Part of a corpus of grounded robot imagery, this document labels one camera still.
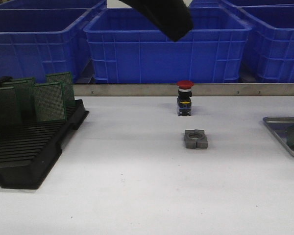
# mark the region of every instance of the metal rail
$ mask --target metal rail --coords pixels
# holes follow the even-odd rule
[[[177,96],[175,84],[74,84],[75,96]],[[195,84],[193,96],[294,96],[294,83]]]

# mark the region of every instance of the blue storage bin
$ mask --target blue storage bin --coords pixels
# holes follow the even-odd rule
[[[0,4],[0,9],[77,9],[87,8],[95,16],[107,7],[106,0],[11,0]]]
[[[218,7],[220,0],[193,0],[189,7]]]
[[[0,10],[0,77],[71,71],[74,81],[90,60],[84,26],[90,10]]]
[[[250,28],[220,8],[191,8],[174,43],[134,9],[105,9],[84,29],[99,83],[234,83]]]
[[[294,0],[221,0],[221,6],[237,15],[239,7],[294,6]]]
[[[240,13],[253,26],[243,63],[261,82],[294,83],[294,7],[247,7]]]

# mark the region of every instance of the white work surface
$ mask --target white work surface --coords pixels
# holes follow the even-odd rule
[[[38,190],[0,188],[0,235],[294,235],[294,158],[262,123],[294,97],[81,97]],[[208,149],[186,149],[204,129]]]

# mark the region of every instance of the metal tray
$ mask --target metal tray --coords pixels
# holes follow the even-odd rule
[[[294,125],[294,117],[265,117],[263,118],[265,126],[285,147],[285,149],[294,157],[294,146],[289,147],[287,142],[287,128]]]

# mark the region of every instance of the black tray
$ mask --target black tray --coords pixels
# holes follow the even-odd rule
[[[61,143],[77,130],[86,116],[82,100],[67,108],[67,121],[37,123],[0,129],[0,186],[37,189],[62,153]]]

